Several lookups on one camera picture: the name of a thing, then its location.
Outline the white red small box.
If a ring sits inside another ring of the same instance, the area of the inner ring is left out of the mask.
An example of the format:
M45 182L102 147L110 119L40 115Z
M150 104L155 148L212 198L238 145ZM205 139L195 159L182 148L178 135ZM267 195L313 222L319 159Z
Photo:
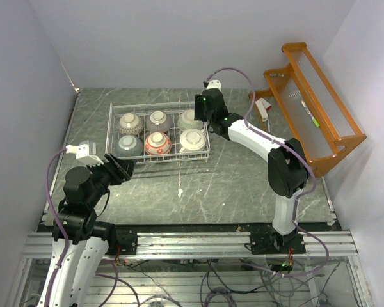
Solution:
M262 118L262 121L268 120L268 111L271 109L271 104L264 98L255 101L255 106Z

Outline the white wire dish rack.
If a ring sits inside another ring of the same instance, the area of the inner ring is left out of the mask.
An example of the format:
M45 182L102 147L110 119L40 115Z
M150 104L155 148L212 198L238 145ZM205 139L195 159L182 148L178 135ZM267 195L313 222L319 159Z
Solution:
M192 102L109 107L106 153L139 164L209 159L209 133Z

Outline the white handled bowl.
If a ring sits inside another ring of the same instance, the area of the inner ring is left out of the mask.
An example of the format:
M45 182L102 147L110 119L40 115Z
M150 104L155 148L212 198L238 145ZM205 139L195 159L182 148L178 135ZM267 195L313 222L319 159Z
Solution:
M207 138L202 130L187 129L180 135L180 153L198 152L205 148Z

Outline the red orange patterned bowl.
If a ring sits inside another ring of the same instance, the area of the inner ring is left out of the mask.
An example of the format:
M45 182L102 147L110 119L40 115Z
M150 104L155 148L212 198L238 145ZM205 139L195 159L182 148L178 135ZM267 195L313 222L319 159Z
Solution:
M153 132L146 138L144 148L149 155L168 154L172 148L172 142L165 133Z

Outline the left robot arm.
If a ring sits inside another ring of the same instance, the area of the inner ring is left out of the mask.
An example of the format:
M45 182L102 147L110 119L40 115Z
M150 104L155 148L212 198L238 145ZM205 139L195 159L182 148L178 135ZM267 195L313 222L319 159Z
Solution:
M52 255L39 306L82 306L103 256L118 242L115 226L97 221L95 206L109 188L131 179L135 162L106 154L65 175L65 197L53 210Z

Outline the purple striped bowl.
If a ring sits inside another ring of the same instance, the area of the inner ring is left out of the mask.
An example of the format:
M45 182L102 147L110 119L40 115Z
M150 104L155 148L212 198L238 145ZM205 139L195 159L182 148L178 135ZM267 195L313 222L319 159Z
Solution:
M170 130L171 120L165 112L157 110L147 117L146 126L150 133L166 133Z

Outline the grey blue bowl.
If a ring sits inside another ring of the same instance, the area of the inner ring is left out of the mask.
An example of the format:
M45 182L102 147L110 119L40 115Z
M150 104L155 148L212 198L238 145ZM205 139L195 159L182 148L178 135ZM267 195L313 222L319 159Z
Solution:
M143 154L142 141L133 135L122 136L116 146L116 155L118 157L134 157Z

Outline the marker pen on shelf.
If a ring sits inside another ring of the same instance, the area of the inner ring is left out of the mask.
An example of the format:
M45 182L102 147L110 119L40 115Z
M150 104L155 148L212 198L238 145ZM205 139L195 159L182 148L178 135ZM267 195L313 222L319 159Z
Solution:
M318 121L316 120L316 118L314 117L314 115L312 114L312 112L310 111L310 109L308 108L308 106L306 105L306 103L302 100L301 101L301 104L305 110L305 112L310 116L311 120L313 121L314 125L317 127L317 128L320 128L320 124L318 123Z

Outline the orange wooden shelf rack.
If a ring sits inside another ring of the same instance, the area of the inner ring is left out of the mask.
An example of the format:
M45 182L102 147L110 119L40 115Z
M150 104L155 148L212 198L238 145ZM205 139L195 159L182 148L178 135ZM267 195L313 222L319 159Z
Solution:
M323 177L366 139L305 42L286 43L288 64L264 72L266 90L249 98L273 97L316 177ZM305 112L304 101L318 123Z

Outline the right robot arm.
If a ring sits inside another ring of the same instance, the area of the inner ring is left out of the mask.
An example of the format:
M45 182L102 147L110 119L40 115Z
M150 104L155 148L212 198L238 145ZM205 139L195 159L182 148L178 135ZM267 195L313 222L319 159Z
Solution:
M212 133L243 145L267 162L268 184L275 193L269 245L277 253L285 252L298 234L297 208L309 178L300 142L274 137L246 122L243 116L229 112L223 94L216 88L195 95L195 120L207 123Z

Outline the beige patterned bowl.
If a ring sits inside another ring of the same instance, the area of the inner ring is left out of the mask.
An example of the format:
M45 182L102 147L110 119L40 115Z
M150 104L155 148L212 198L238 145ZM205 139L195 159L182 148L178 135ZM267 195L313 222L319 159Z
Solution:
M125 135L138 135L143 131L143 120L134 113L125 113L119 121L119 131Z

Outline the green patterned bowl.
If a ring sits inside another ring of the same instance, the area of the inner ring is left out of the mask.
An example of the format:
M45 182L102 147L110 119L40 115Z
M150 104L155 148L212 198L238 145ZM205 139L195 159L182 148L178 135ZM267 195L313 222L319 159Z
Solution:
M178 118L177 125L179 129L184 132L188 129L203 129L203 122L200 120L195 120L195 111L189 109L184 111Z

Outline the aluminium mounting rail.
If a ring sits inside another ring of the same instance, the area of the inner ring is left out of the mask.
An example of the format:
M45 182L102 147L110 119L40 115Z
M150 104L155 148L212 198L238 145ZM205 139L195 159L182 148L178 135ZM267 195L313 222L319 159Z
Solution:
M294 250L297 257L357 256L358 251L349 231L300 233L302 242ZM250 240L248 232L227 233L139 233L135 254L120 253L123 259L187 258L286 258L288 252L261 251Z

